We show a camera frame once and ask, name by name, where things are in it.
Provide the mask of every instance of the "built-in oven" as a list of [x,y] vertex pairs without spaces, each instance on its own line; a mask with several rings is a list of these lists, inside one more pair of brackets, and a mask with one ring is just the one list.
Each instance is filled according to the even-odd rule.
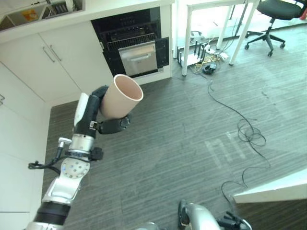
[[92,20],[107,64],[138,77],[169,64],[169,39],[161,37],[160,7]]

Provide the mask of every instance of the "paper cup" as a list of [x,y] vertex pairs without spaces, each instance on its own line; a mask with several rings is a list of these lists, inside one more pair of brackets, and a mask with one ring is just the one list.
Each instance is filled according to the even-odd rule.
[[123,118],[143,96],[143,91],[135,80],[127,75],[117,74],[102,99],[100,111],[108,119]]

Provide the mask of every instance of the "white cabinet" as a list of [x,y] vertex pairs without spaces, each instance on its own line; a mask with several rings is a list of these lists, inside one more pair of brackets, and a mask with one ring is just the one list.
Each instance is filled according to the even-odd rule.
[[82,92],[109,85],[113,76],[91,22],[40,33]]
[[0,61],[50,105],[77,100],[80,95],[80,89],[38,34],[1,44]]
[[45,114],[50,111],[42,99],[26,87],[14,74],[0,63],[0,94],[5,97],[5,105],[36,127],[45,127]]
[[29,213],[0,213],[0,229],[21,230],[29,223]]
[[0,229],[22,229],[41,202],[43,171],[27,166],[45,161],[50,106],[2,63],[0,94]]

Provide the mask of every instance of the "black office chair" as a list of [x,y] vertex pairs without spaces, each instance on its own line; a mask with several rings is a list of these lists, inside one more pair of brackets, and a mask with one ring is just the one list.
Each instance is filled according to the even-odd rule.
[[[271,25],[269,26],[268,30],[264,33],[259,32],[252,32],[248,31],[245,37],[247,38],[250,35],[259,35],[257,38],[247,42],[245,49],[249,48],[249,43],[258,41],[258,40],[266,40],[270,47],[270,52],[268,53],[268,56],[272,56],[273,54],[273,45],[271,42],[271,39],[281,42],[280,48],[283,49],[285,46],[285,41],[275,37],[270,34],[270,31],[272,29],[273,23],[275,19],[281,19],[281,20],[291,20],[293,18],[299,18],[304,10],[307,7],[307,0],[294,0],[295,3],[289,3],[282,0],[261,0],[259,3],[257,10],[269,17],[272,17],[270,20]],[[300,2],[303,4],[303,6],[297,5],[297,3]]]

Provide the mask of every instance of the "oven handle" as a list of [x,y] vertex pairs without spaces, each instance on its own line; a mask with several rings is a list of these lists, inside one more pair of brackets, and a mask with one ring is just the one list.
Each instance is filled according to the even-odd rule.
[[141,56],[141,57],[136,57],[136,58],[132,58],[130,59],[130,61],[140,61],[140,60],[144,60],[144,59],[147,59],[151,56],[152,54],[151,53],[148,53],[144,56]]

